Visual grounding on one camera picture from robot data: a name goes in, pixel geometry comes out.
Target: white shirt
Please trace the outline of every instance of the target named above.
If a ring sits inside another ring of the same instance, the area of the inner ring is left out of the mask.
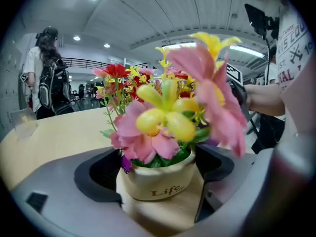
[[[268,75],[268,66],[265,69],[265,76],[264,76],[265,84],[264,85],[267,84],[267,75]],[[277,65],[273,62],[270,62],[268,85],[270,84],[270,81],[272,80],[276,80],[276,83],[278,81],[277,80]]]
[[[23,68],[24,73],[35,73],[35,85],[32,88],[33,112],[36,112],[41,107],[39,100],[39,84],[42,71],[43,62],[40,58],[40,48],[36,46],[31,48],[31,50],[29,51]]]
[[[299,75],[313,52],[314,43],[307,25],[291,5],[285,6],[280,14],[276,52],[278,83],[282,90]],[[294,121],[286,110],[285,129],[281,140],[291,138],[296,133]]]
[[[270,82],[272,80],[275,80],[276,82],[275,83],[278,83],[278,77],[277,77],[277,74],[278,74],[278,69],[277,69],[277,65],[273,62],[270,63],[270,67],[269,67],[269,79],[268,79],[268,85],[271,84]],[[267,83],[267,76],[268,76],[268,66],[266,67],[265,69],[265,84]],[[277,119],[280,119],[282,121],[285,120],[285,115],[282,115],[282,116],[275,116],[275,118]]]

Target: flower arrangement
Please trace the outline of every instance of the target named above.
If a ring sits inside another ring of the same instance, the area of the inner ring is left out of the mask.
[[[141,167],[164,167],[190,155],[190,148],[209,138],[245,153],[242,127],[246,119],[227,83],[225,61],[217,61],[226,46],[240,42],[198,32],[205,43],[175,50],[157,47],[164,73],[153,80],[153,69],[108,65],[95,69],[103,78],[97,98],[113,129],[102,131],[126,161]]]

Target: green leaf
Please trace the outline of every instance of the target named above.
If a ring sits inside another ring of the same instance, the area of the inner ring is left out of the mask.
[[[113,129],[107,129],[107,130],[104,130],[104,131],[100,131],[100,133],[102,133],[104,137],[109,138],[109,136],[112,133],[114,133],[114,130]]]
[[[167,159],[165,159],[163,157],[160,157],[160,160],[161,160],[161,163],[162,163],[162,167],[170,166],[171,161],[172,161],[172,159],[171,160],[167,160]]]
[[[155,158],[148,163],[147,165],[145,165],[147,168],[159,168],[159,167],[163,167],[162,166],[162,162],[161,162],[161,158],[158,154],[155,155]]]
[[[188,119],[194,116],[194,112],[183,111],[182,114],[186,116]]]
[[[148,164],[144,164],[139,159],[134,159],[132,161],[133,161],[133,163],[135,165],[140,166],[140,167],[145,167],[145,168],[160,168],[160,167],[164,167],[163,166],[163,162],[161,161],[161,158],[160,158],[160,156],[158,154],[156,154],[154,159]]]
[[[142,161],[140,161],[139,159],[133,159],[132,162],[137,165],[137,166],[140,166],[140,167],[144,167],[144,163]]]
[[[171,159],[169,166],[179,163],[183,161],[184,159],[188,158],[190,153],[184,149],[180,149],[178,153]]]
[[[148,164],[144,164],[142,161],[138,159],[132,160],[133,163],[140,167],[146,167],[146,168],[160,168],[160,167],[167,167],[171,166],[173,164],[179,163],[183,161],[184,159],[188,158],[190,153],[186,150],[180,149],[178,153],[171,159],[167,160],[162,157],[160,157],[158,154],[155,155],[155,158]]]
[[[210,131],[210,127],[197,130],[194,139],[190,143],[201,143],[207,141],[209,139]]]

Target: chair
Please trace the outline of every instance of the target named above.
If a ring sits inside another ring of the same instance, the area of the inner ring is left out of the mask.
[[[80,84],[80,85],[79,85],[78,90],[79,90],[79,92],[78,92],[79,100],[85,100],[85,98],[84,98],[84,86],[83,86],[83,84]]]

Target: long dark hair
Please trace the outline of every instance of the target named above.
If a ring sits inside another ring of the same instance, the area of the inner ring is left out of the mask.
[[[57,61],[60,58],[60,54],[55,47],[55,38],[50,35],[44,35],[40,38],[39,48],[41,59],[46,65],[49,65],[50,61]]]

